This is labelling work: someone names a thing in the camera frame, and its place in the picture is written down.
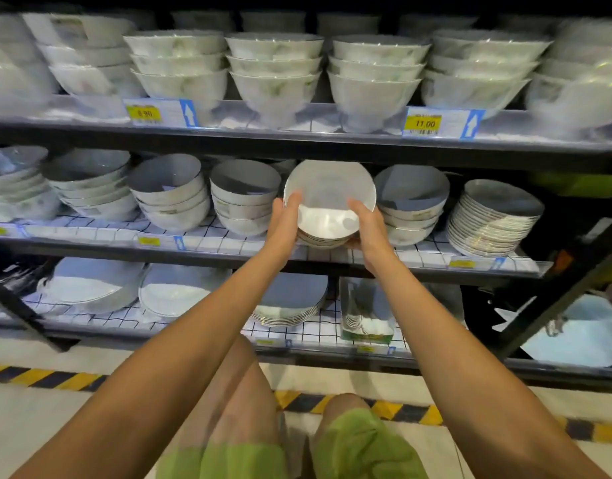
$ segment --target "person's left hand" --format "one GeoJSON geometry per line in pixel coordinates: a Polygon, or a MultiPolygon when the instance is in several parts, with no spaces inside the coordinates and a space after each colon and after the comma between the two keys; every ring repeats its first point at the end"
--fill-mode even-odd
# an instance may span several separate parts
{"type": "Polygon", "coordinates": [[[268,225],[264,248],[271,248],[273,253],[277,252],[283,258],[284,264],[291,256],[297,240],[297,216],[301,202],[302,193],[300,191],[290,195],[286,207],[281,198],[273,201],[273,215],[268,225]]]}

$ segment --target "green shorts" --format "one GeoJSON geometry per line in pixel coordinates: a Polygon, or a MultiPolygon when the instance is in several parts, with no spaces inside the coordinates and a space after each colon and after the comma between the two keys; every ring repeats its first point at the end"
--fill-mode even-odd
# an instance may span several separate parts
{"type": "MultiPolygon", "coordinates": [[[[334,420],[312,460],[317,479],[427,479],[422,461],[403,437],[371,410],[354,409],[334,420]]],[[[209,445],[166,453],[157,479],[288,479],[286,456],[265,444],[209,445]]]]}

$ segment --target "floor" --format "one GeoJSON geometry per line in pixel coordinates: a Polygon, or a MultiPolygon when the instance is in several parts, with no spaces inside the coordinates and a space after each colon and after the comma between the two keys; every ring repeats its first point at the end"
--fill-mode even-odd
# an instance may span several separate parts
{"type": "MultiPolygon", "coordinates": [[[[109,374],[130,353],[131,350],[78,345],[68,353],[59,354],[37,341],[0,337],[0,363],[14,366],[109,374]]],[[[274,389],[311,394],[354,392],[391,402],[432,403],[421,377],[270,363],[262,363],[262,369],[274,389]]],[[[612,419],[610,394],[548,388],[532,390],[554,414],[612,419]]],[[[86,402],[88,396],[84,392],[0,385],[0,479],[9,477],[86,402]]],[[[304,440],[306,435],[314,433],[319,419],[317,415],[286,412],[292,477],[301,472],[304,440]]],[[[430,479],[473,477],[447,428],[386,423],[414,446],[430,479]]],[[[612,477],[612,444],[579,442],[579,446],[612,477]]],[[[147,478],[154,478],[154,471],[147,478]]]]}

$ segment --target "hand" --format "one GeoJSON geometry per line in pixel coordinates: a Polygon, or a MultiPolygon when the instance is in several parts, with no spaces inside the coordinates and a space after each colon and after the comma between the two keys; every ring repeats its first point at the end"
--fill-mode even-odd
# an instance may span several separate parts
{"type": "Polygon", "coordinates": [[[359,235],[361,236],[359,242],[350,241],[349,247],[361,249],[366,269],[376,277],[376,266],[390,257],[395,257],[395,252],[388,241],[384,218],[377,207],[371,212],[366,205],[355,199],[348,199],[348,207],[359,217],[359,235]]]}
{"type": "Polygon", "coordinates": [[[302,193],[299,191],[288,198],[286,207],[281,198],[273,201],[273,215],[268,225],[264,248],[271,248],[273,253],[283,259],[283,264],[286,264],[288,257],[291,256],[297,240],[297,216],[301,202],[302,193]]]}

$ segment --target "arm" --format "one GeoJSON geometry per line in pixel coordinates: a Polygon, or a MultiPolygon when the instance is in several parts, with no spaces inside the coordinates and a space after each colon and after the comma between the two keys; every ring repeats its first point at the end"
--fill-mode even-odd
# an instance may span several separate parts
{"type": "Polygon", "coordinates": [[[368,270],[385,291],[445,424],[478,479],[608,476],[537,397],[416,280],[388,242],[378,209],[359,215],[368,270]]]}
{"type": "Polygon", "coordinates": [[[277,199],[263,249],[132,354],[11,479],[142,479],[286,264],[300,200],[277,199]]]}

